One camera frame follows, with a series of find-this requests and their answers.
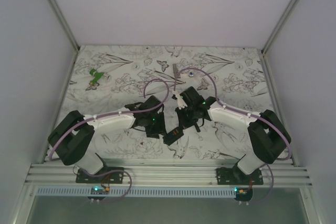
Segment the cable connector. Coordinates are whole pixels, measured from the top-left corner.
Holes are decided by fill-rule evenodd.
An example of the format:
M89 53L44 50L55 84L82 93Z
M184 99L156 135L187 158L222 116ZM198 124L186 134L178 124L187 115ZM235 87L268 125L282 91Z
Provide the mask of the cable connector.
M183 98L176 90L173 91L173 94L177 98L177 106L179 107L179 109L187 107L187 104L184 102Z

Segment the white wall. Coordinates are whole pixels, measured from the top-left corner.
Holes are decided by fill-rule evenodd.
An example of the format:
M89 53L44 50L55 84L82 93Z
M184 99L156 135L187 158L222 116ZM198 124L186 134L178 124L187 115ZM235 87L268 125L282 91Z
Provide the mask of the white wall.
M302 165L336 219L336 1L300 0L268 60Z
M43 151L73 55L47 0L0 0L0 223Z
M290 0L57 0L80 44L262 49Z

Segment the white plastic housing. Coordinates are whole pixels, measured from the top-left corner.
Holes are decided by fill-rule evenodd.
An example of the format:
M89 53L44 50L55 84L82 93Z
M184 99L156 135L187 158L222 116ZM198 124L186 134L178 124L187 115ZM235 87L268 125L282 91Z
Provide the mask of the white plastic housing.
M234 108L240 110L242 112L248 113L249 111L242 110L233 106L229 106L230 108ZM257 119L248 117L246 115L241 115L235 112L232 112L228 109L223 108L217 102L214 102L210 109L208 110L209 116L211 120L219 123L224 123L236 130L247 132L247 127L251 122L255 122ZM260 115L258 112L249 112L254 115Z
M264 163L265 162L261 161L253 151L250 151L238 162L238 168L246 175L249 175Z
M129 111L129 109L121 108L120 111ZM85 115L86 118L91 118L92 115ZM118 114L113 116L108 116L106 118L101 118L88 122L89 125L94 127L94 138L96 135L105 134L115 130L129 129L132 127L135 121L135 117L132 113L130 114Z
M96 174L100 169L103 168L103 162L100 158L89 150L85 152L84 157L77 163L75 163L79 168L85 169L89 174Z
M129 111L129 109L122 108L120 111ZM91 118L91 115L85 115L84 118ZM132 113L130 114L117 114L113 116L108 116L106 118L97 119L88 122L89 125L94 127L94 134L92 139L97 135L108 133L114 130L129 129L132 127L135 121L135 117ZM82 169L85 169L90 174L97 173L103 168L103 162L100 158L89 150L86 151L83 158L76 163L76 165Z
M213 103L208 110L210 118L215 122L226 124L236 130L245 132L248 134L247 128L251 122L255 122L257 119L251 116L242 115L229 110L228 108L234 108L245 113L250 113L260 116L258 112L250 112L242 110L233 106L220 106L217 102ZM258 169L264 162L261 161L254 153L250 151L239 162L238 168L246 175L251 174L255 169Z

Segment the floral tablecloth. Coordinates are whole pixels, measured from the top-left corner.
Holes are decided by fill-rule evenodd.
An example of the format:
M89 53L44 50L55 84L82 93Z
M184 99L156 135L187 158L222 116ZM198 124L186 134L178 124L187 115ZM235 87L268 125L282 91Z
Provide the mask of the floral tablecloth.
M201 68L215 80L218 95L228 104L251 111L272 109L265 77L257 50L223 47L160 47L160 46L83 46L73 70L59 121L72 110L82 114L99 114L117 110L126 104L145 101L143 87L153 78L162 78L170 87L174 83L173 64L178 69ZM94 85L90 70L106 73ZM194 86L207 98L214 96L214 87L202 73L194 71L177 80L177 90ZM156 82L146 89L147 95L162 100L164 84ZM171 99L165 103L167 132L178 124ZM162 138L154 139L134 129L102 134L92 140L89 149L102 158L129 159L217 159L240 158L251 149L247 134L227 125L206 121L197 133L195 128L171 146Z

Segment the cable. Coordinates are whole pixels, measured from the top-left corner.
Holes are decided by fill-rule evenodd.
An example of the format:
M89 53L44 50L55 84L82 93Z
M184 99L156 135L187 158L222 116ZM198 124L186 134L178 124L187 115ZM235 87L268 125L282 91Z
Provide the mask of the cable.
M75 168L76 168L76 165L73 166L72 173L75 174L76 176L78 176L78 173L75 173Z
M118 200L124 198L124 197L130 192L130 190L131 190L131 187L132 187L132 177L131 177L131 175L130 175L128 172L126 172L125 170L111 170L111 171L109 171L109 172L102 173L102 174L99 174L99 175L93 175L93 174L90 174L90 173L88 173L88 172L87 172L86 170L84 170L84 169L81 169L81 170L82 170L86 175L88 175L89 177L92 177L92 178L99 178L99 177L106 176L106 175L111 174L111 173L125 173L125 174L129 177L129 179L130 179L130 186L128 187L128 189L126 190L126 192L125 192L123 195L121 195L121 196L119 196L119 197L117 197L117 198L115 198L115 199L113 199L113 200L104 200L104 201L102 201L102 202L114 202L114 201L118 201Z
M252 179L250 179L250 183L249 183L249 187L248 187L248 191L250 191L253 187L253 182L252 182Z
M137 128L131 128L131 129L134 129L134 130L136 130L136 131L146 132L146 131L144 131L144 130L140 130L140 129L137 129Z
M249 201L248 202L249 204L257 204L257 203L260 203L260 202L264 201L265 199L267 199L269 197L269 195L273 191L273 187L274 187L274 175L273 175L271 167L268 164L265 164L265 165L268 167L269 172L271 173L271 179L272 179L271 186L269 187L268 193L267 193L267 195L264 198L256 200L256 201Z
M135 110L135 111L121 111L121 114L135 114L135 113L143 113L143 112L149 112L149 111L152 111L152 110L155 110L156 108L159 108L168 98L169 96L169 86L167 84L167 82L165 82L164 80L160 79L160 78L156 78L156 79L152 79L150 80L149 82L146 83L145 87L143 88L143 97L146 98L146 95L145 95L145 91L146 91L146 87L152 83L153 81L161 81L163 82L166 87L167 87L167 94L165 96L165 98L162 100L162 102L160 102L158 105L152 107L152 108L149 108L149 109L145 109L145 110ZM112 116L112 115L118 115L119 114L119 111L116 111L116 112L108 112L108 113L103 113L103 114L99 114L95 117L92 117L92 118L88 118L88 119L85 119L79 123L77 123L76 125L74 125L73 127L71 127L70 129L68 129L64 134L63 136L60 137L60 139L56 142L56 144L53 146L53 148L51 149L50 153L49 153L49 161L55 161L55 159L53 159L53 154L55 152L55 150L57 149L57 147L60 145L60 143L65 139L65 137L67 135L69 135L73 130L75 130L77 127L87 123L87 122L91 122L93 120L96 120L96 119L100 119L100 118L105 118L105 117L108 117L108 116Z
M200 127L203 127L203 126L204 126L204 118L202 118L202 125L198 126L198 127L200 128Z
M192 68L192 67L189 67L189 68L184 68L184 69L182 69L182 70L180 70L178 73L177 73L177 75L180 75L181 74L181 72L182 71L184 71L184 70L196 70L196 71L200 71L200 72L202 72L203 74L205 74L206 76L208 76L209 77L209 79L210 79L210 81L212 82L212 84L213 84L213 86L214 86L214 89L215 89L215 98L216 98L216 101L218 102L218 104L220 105L220 106L224 106L224 104L222 104L221 103L221 101L219 100L219 98L218 98L218 94L217 94L217 86L216 86L216 83L215 83L215 81L214 81L214 79L210 76L210 74L208 74L207 72L205 72L204 70L202 70L202 69L199 69L199 68ZM175 79L175 81L174 81L174 91L175 91L175 89L176 89L176 81L177 81L177 79ZM247 115L247 112L244 112L244 111L240 111L240 110L237 110L237 109L234 109L234 108L231 108L230 106L226 106L226 109L228 109L228 110L230 110L230 111L232 111L232 112L235 112L235 113L238 113L238 114L242 114L242 115ZM262 118L262 117L260 117L260 116L257 116L257 115L251 115L253 118L256 118L256 119L258 119L258 120L260 120L260 121L262 121L262 122L264 122L264 123L266 123L268 126L270 126L276 133L278 133L279 134L279 136L282 138L282 140L284 141L284 143L285 143L285 145L286 145L286 147L287 147L287 149L288 149L288 155L287 155L287 157L285 157L285 158L277 158L277 160L282 160L282 161L284 161L284 160L288 160L288 159L290 159L290 157L292 156L292 150L291 150L291 147L290 147L290 145L289 145L289 142L288 142L288 140L286 139L286 137L273 125L273 124L271 124L270 122L268 122L267 120L265 120L264 118Z

